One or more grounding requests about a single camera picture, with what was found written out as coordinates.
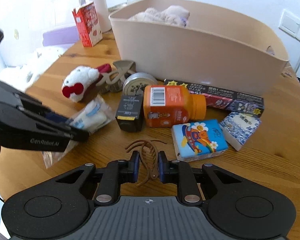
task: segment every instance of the white thermos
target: white thermos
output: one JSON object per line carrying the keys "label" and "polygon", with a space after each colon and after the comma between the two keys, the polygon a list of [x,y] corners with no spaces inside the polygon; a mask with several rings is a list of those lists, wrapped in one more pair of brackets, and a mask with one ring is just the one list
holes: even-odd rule
{"label": "white thermos", "polygon": [[106,0],[86,0],[88,2],[94,2],[96,8],[98,21],[100,23],[101,32],[107,32],[111,29],[111,23],[109,20],[109,11]]}

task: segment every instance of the orange bottle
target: orange bottle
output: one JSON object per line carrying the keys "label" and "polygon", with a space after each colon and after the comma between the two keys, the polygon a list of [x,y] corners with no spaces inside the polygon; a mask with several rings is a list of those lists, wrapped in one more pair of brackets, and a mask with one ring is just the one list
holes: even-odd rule
{"label": "orange bottle", "polygon": [[183,86],[146,86],[143,110],[150,127],[172,127],[189,120],[203,120],[206,115],[204,95],[190,94]]}

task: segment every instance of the beige storage bin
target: beige storage bin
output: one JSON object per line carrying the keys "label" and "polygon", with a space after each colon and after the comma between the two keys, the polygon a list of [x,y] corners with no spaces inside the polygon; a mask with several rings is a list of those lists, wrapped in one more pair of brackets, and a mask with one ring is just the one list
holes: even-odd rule
{"label": "beige storage bin", "polygon": [[[128,19],[149,7],[180,5],[189,26]],[[142,0],[109,16],[122,59],[160,80],[207,84],[262,96],[288,62],[282,41],[267,25],[241,13],[189,0]],[[275,55],[266,52],[271,46]]]}

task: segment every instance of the barcode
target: barcode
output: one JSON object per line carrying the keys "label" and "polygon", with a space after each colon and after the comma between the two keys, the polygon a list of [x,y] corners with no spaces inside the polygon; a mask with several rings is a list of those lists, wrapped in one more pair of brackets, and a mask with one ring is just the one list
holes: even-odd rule
{"label": "barcode", "polygon": [[150,106],[166,106],[164,87],[152,87]]}

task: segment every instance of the plastic bag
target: plastic bag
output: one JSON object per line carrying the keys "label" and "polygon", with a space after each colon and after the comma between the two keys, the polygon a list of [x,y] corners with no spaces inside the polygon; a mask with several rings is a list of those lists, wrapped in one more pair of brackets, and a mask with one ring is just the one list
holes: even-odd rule
{"label": "plastic bag", "polygon": [[[66,121],[66,124],[88,131],[93,134],[100,128],[104,127],[115,119],[115,114],[112,109],[106,104],[103,98],[98,95],[84,109],[75,114],[72,118]],[[69,141],[69,144],[64,152],[42,152],[42,157],[46,168],[50,168],[53,164],[60,161],[68,152],[70,152],[79,143]]]}

